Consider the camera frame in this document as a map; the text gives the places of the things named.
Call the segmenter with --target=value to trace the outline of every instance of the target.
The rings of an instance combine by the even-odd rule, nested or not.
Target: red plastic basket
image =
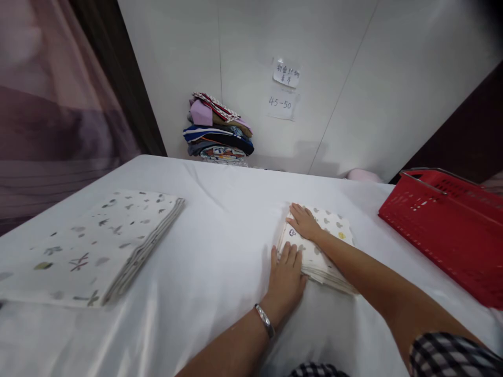
[[[400,172],[379,216],[487,307],[503,309],[503,198],[441,169]]]

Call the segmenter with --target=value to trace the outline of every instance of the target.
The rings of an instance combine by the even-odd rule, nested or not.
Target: white wall
[[[391,178],[503,57],[470,0],[119,0],[168,155],[192,91],[239,112],[251,165]],[[302,64],[295,122],[265,115],[272,58]]]
[[[310,174],[390,180],[501,61],[494,27],[470,0],[380,0]]]

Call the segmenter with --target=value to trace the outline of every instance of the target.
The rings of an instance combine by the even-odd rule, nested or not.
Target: basket handle
[[[442,195],[447,195],[447,192],[444,192],[444,191],[442,191],[442,190],[439,190],[438,188],[433,187],[432,185],[430,185],[430,184],[428,184],[428,183],[426,183],[426,182],[421,181],[421,180],[419,179],[421,176],[419,176],[419,178],[416,178],[416,177],[415,177],[415,175],[420,175],[420,174],[422,175],[424,172],[426,172],[426,171],[428,171],[428,170],[437,170],[437,169],[430,169],[430,168],[413,168],[413,169],[409,169],[409,170],[402,170],[402,171],[400,172],[400,175],[401,175],[401,176],[406,176],[406,177],[408,177],[408,178],[410,178],[410,179],[413,179],[413,180],[415,180],[415,181],[417,181],[417,182],[419,182],[419,183],[421,183],[421,184],[425,185],[425,186],[426,186],[426,187],[428,187],[429,189],[432,189],[432,190],[437,191],[439,194],[442,194]]]
[[[460,177],[459,175],[457,174],[454,174],[454,173],[451,173],[447,170],[444,170],[444,169],[441,169],[441,168],[410,168],[410,169],[407,169],[407,170],[402,170],[400,172],[400,175],[403,174],[406,174],[408,176],[411,176],[411,175],[417,175],[417,174],[422,174],[424,171],[432,171],[432,170],[436,170],[436,171],[439,171],[441,173],[444,173],[444,174],[448,174],[448,175],[451,175],[459,180],[462,180],[462,181],[465,181],[466,183],[469,183],[471,185],[474,185],[474,186],[477,186],[477,187],[481,187],[481,188],[484,188],[483,186],[481,185],[478,185],[476,184],[475,182],[472,182],[472,181],[469,181],[468,179],[466,178],[463,178],[463,177]]]

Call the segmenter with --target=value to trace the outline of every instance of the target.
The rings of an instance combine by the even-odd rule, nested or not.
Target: hand
[[[321,228],[311,211],[307,208],[302,208],[299,204],[292,203],[290,205],[290,212],[292,212],[295,219],[287,218],[287,223],[302,237],[312,241],[316,234],[321,231]]]
[[[260,307],[275,329],[295,309],[302,298],[308,277],[301,276],[301,267],[302,251],[297,252],[297,245],[290,246],[289,242],[285,243],[279,261],[276,246],[272,247],[269,289]]]

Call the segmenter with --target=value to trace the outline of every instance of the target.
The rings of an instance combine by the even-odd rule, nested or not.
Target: wrist
[[[285,315],[282,313],[281,308],[275,303],[275,300],[268,294],[264,296],[259,303],[260,307],[266,313],[267,318],[271,322],[273,328],[276,330],[280,323],[283,321]]]
[[[317,229],[315,232],[314,232],[314,235],[313,235],[313,238],[311,239],[311,241],[313,241],[315,244],[317,244],[318,246],[320,245],[319,242],[320,242],[320,239],[321,237],[324,235],[324,233],[326,233],[325,230],[319,228]]]

